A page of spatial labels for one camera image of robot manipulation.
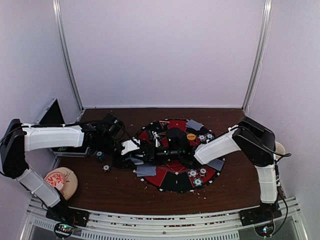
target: white backdrop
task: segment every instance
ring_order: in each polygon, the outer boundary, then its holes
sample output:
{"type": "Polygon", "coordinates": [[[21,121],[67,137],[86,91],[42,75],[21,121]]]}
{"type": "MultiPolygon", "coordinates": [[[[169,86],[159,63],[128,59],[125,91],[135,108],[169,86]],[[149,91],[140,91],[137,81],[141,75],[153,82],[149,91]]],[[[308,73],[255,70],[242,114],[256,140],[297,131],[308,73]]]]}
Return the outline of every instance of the white backdrop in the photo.
{"type": "MultiPolygon", "coordinates": [[[[52,1],[0,1],[0,10],[0,138],[12,119],[32,124],[51,98],[58,98],[64,120],[74,122],[79,110],[63,62],[52,1]]],[[[43,177],[54,159],[48,149],[26,153],[26,161],[43,177]]],[[[3,176],[0,193],[0,239],[17,240],[31,194],[3,176]]]]}
{"type": "Polygon", "coordinates": [[[63,0],[84,107],[241,107],[264,0],[63,0]]]}

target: black segment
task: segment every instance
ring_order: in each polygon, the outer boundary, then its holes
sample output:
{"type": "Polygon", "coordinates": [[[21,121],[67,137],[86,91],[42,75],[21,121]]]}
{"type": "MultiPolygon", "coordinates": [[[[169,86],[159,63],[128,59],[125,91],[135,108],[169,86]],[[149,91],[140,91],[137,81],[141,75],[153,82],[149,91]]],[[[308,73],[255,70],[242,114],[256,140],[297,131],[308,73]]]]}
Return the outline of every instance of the black segment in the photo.
{"type": "Polygon", "coordinates": [[[192,190],[194,187],[186,172],[176,175],[168,171],[161,184],[161,188],[166,191],[185,193],[192,190]]]}

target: orange token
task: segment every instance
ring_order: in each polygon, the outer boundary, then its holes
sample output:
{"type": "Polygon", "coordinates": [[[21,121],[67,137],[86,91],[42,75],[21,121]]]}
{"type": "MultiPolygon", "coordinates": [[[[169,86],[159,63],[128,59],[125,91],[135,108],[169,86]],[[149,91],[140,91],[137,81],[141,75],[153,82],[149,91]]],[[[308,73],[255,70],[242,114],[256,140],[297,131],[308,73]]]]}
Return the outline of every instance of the orange token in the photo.
{"type": "Polygon", "coordinates": [[[191,141],[193,141],[193,140],[195,140],[196,139],[196,135],[194,135],[193,133],[189,133],[187,136],[186,136],[187,138],[188,138],[188,140],[191,140],[191,141]]]}

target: metal frame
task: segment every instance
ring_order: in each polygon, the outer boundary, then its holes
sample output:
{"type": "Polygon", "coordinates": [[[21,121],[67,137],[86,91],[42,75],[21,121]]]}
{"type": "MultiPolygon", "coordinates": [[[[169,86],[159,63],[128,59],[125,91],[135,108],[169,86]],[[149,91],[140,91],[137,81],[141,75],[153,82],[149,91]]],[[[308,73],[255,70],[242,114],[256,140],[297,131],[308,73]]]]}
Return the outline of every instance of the metal frame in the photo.
{"type": "Polygon", "coordinates": [[[244,114],[247,114],[249,112],[250,102],[254,95],[254,88],[257,84],[257,80],[259,77],[261,61],[262,61],[264,51],[266,49],[266,42],[267,42],[267,37],[269,33],[272,5],[273,5],[273,0],[265,0],[258,47],[256,50],[250,82],[249,82],[248,89],[242,105],[242,110],[244,114]]]}
{"type": "MultiPolygon", "coordinates": [[[[68,78],[70,81],[71,89],[73,92],[73,95],[75,97],[77,106],[80,111],[84,110],[79,90],[77,88],[75,76],[73,73],[71,60],[68,52],[67,42],[66,42],[66,36],[63,26],[63,20],[61,15],[61,8],[60,8],[60,0],[52,0],[53,3],[53,10],[54,10],[54,16],[56,19],[58,32],[60,36],[60,43],[62,47],[63,52],[63,58],[64,58],[64,64],[67,70],[68,78]]],[[[272,12],[272,5],[273,0],[265,0],[264,4],[264,11],[263,11],[263,17],[262,17],[262,23],[261,23],[261,30],[260,30],[260,37],[258,41],[258,47],[256,50],[256,55],[254,59],[254,64],[251,72],[251,77],[249,81],[249,85],[245,94],[244,102],[242,104],[242,110],[246,114],[249,111],[250,101],[252,100],[252,97],[254,95],[254,88],[257,83],[258,77],[259,77],[259,70],[260,65],[263,57],[263,53],[266,48],[266,41],[269,33],[269,26],[271,21],[271,12],[272,12]]]]}
{"type": "MultiPolygon", "coordinates": [[[[296,198],[288,198],[286,202],[288,216],[292,216],[294,219],[299,239],[307,240],[304,222],[300,216],[301,210],[296,198]]],[[[29,239],[33,226],[50,231],[53,229],[56,222],[45,217],[46,211],[41,207],[41,204],[37,198],[32,198],[19,239],[29,239]]],[[[276,220],[281,221],[285,217],[286,206],[283,201],[279,201],[279,206],[282,217],[276,220]]],[[[240,230],[254,227],[253,225],[242,226],[239,216],[240,210],[242,209],[185,215],[133,215],[87,210],[90,213],[87,226],[78,227],[73,236],[85,240],[237,240],[240,230]]]]}
{"type": "Polygon", "coordinates": [[[65,31],[64,31],[64,25],[63,25],[63,21],[62,21],[60,0],[52,0],[52,3],[53,3],[54,16],[55,16],[56,24],[57,24],[58,31],[59,31],[60,43],[61,43],[61,47],[62,47],[65,68],[67,71],[67,75],[68,75],[68,78],[70,81],[71,89],[72,89],[73,95],[75,97],[77,107],[79,108],[80,111],[82,111],[84,109],[84,106],[83,106],[81,98],[80,98],[80,94],[79,94],[79,90],[77,88],[74,72],[73,72],[72,66],[71,66],[71,61],[70,61],[70,56],[69,56],[69,52],[68,52],[68,48],[67,48],[65,31]]]}

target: beige bowl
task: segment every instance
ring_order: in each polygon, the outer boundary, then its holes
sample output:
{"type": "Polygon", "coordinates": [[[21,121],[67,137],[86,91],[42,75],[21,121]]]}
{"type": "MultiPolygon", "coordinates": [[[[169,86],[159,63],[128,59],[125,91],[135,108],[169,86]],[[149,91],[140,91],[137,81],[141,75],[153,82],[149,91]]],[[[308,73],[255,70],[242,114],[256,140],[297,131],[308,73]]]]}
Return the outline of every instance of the beige bowl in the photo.
{"type": "Polygon", "coordinates": [[[77,176],[73,171],[71,171],[69,168],[66,168],[66,167],[59,167],[55,170],[52,170],[47,174],[47,176],[55,172],[61,173],[64,176],[64,179],[65,179],[64,187],[59,191],[62,193],[65,200],[68,200],[69,198],[72,197],[73,194],[75,194],[78,188],[77,176]]]}
{"type": "MultiPolygon", "coordinates": [[[[286,149],[285,147],[280,143],[280,142],[275,142],[275,151],[279,154],[286,154],[286,149]]],[[[278,155],[275,155],[275,159],[278,160],[279,158],[281,158],[278,155]]]]}

